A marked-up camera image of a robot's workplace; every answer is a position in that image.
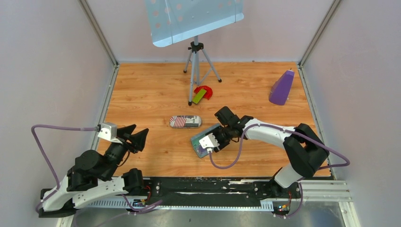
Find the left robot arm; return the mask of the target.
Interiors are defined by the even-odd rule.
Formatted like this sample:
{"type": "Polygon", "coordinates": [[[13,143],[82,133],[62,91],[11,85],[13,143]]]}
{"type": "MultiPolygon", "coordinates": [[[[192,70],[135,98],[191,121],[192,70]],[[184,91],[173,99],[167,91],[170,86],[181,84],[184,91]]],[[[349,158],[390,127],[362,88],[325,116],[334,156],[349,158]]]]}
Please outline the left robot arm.
{"type": "Polygon", "coordinates": [[[114,177],[123,158],[130,154],[142,152],[145,148],[149,129],[134,133],[136,125],[118,128],[109,122],[95,127],[73,128],[38,124],[31,128],[31,133],[48,164],[56,186],[42,189],[40,202],[36,206],[39,218],[62,218],[76,214],[94,201],[114,195],[140,195],[144,192],[145,183],[141,170],[136,168],[114,177]],[[75,158],[74,165],[63,179],[59,179],[50,163],[35,132],[36,128],[49,128],[66,131],[95,131],[97,137],[110,142],[104,154],[89,149],[75,158]]]}

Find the green rectangular block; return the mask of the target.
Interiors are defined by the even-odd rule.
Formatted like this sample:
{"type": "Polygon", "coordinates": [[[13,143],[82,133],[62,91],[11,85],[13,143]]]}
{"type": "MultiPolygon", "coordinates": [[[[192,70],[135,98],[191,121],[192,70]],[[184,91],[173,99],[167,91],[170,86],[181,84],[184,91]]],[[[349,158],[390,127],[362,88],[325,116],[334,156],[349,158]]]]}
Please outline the green rectangular block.
{"type": "Polygon", "coordinates": [[[207,91],[201,88],[198,92],[196,92],[195,96],[193,97],[192,103],[197,105],[201,101],[201,99],[203,99],[206,93],[207,91]]]}

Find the light blue perforated board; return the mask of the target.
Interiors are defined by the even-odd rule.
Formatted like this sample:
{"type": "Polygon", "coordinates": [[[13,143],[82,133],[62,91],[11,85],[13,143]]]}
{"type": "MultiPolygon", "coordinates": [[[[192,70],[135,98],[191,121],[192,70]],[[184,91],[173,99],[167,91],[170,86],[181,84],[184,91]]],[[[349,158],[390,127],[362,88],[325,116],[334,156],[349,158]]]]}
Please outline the light blue perforated board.
{"type": "Polygon", "coordinates": [[[244,18],[243,0],[146,0],[152,43],[166,47],[244,18]]]}

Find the striped printed glasses pouch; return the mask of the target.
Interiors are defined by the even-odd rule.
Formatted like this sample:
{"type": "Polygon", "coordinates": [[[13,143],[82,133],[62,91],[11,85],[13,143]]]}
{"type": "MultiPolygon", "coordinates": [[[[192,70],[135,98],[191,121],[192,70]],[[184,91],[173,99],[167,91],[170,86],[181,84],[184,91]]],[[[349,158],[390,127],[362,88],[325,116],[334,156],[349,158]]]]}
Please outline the striped printed glasses pouch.
{"type": "Polygon", "coordinates": [[[197,115],[175,115],[170,118],[169,123],[175,129],[199,128],[202,119],[197,115]]]}

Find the grey glasses case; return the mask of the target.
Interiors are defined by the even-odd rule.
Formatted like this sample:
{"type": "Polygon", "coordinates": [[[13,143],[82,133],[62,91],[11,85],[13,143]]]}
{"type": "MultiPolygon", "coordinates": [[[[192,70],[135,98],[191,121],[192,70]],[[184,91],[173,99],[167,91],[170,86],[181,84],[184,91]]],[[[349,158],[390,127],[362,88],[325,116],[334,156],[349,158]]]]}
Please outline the grey glasses case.
{"type": "Polygon", "coordinates": [[[195,151],[195,149],[196,149],[198,146],[200,146],[199,140],[200,140],[201,138],[203,138],[204,136],[206,136],[206,134],[207,134],[208,132],[212,131],[213,129],[215,129],[215,128],[219,127],[219,126],[220,126],[220,124],[219,124],[219,123],[216,123],[216,124],[210,126],[209,128],[203,130],[202,132],[196,134],[195,136],[193,136],[193,137],[190,139],[193,150],[195,151]]]}

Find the grey tripod stand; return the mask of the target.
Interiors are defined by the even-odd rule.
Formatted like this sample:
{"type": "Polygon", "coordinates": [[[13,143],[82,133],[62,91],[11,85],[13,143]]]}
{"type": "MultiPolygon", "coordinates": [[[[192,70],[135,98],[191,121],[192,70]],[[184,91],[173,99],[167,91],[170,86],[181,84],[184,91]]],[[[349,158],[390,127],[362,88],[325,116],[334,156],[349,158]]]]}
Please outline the grey tripod stand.
{"type": "Polygon", "coordinates": [[[187,73],[189,64],[191,64],[191,78],[190,78],[190,90],[189,90],[189,98],[188,98],[188,106],[191,106],[193,104],[193,87],[194,85],[201,85],[201,83],[207,78],[207,76],[210,74],[210,72],[214,72],[216,75],[216,78],[219,83],[222,82],[222,79],[217,72],[216,67],[214,66],[212,60],[209,57],[209,54],[204,48],[204,44],[199,42],[199,36],[196,35],[193,38],[193,41],[190,44],[190,47],[188,47],[188,50],[190,51],[189,57],[187,58],[186,65],[184,67],[183,73],[187,73]],[[200,77],[200,54],[199,52],[202,52],[203,55],[205,56],[210,69],[209,71],[203,76],[203,78],[200,77]]]}

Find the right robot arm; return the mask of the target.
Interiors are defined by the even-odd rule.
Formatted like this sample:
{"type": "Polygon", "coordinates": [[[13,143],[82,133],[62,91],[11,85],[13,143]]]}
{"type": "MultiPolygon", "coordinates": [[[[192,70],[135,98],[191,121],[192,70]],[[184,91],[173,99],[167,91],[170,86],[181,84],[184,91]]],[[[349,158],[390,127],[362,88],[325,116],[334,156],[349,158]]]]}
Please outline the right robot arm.
{"type": "Polygon", "coordinates": [[[206,133],[213,151],[219,152],[235,138],[258,140],[285,150],[289,164],[279,169],[270,182],[270,191],[275,197],[283,197],[289,186],[302,179],[314,176],[329,156],[329,151],[307,124],[296,127],[279,126],[262,122],[252,116],[239,118],[227,106],[215,113],[220,125],[206,133]]]}

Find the red curved plastic piece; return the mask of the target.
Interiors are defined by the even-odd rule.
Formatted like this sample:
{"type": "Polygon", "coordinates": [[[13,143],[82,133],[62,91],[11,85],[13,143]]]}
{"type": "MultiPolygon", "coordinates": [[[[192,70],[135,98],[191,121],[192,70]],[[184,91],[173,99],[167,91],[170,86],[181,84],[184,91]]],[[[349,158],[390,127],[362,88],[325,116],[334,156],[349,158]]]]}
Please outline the red curved plastic piece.
{"type": "Polygon", "coordinates": [[[213,90],[209,86],[199,86],[199,87],[194,89],[194,93],[198,94],[202,89],[206,91],[206,93],[204,94],[203,98],[206,98],[207,100],[210,100],[210,98],[213,96],[213,90]]]}

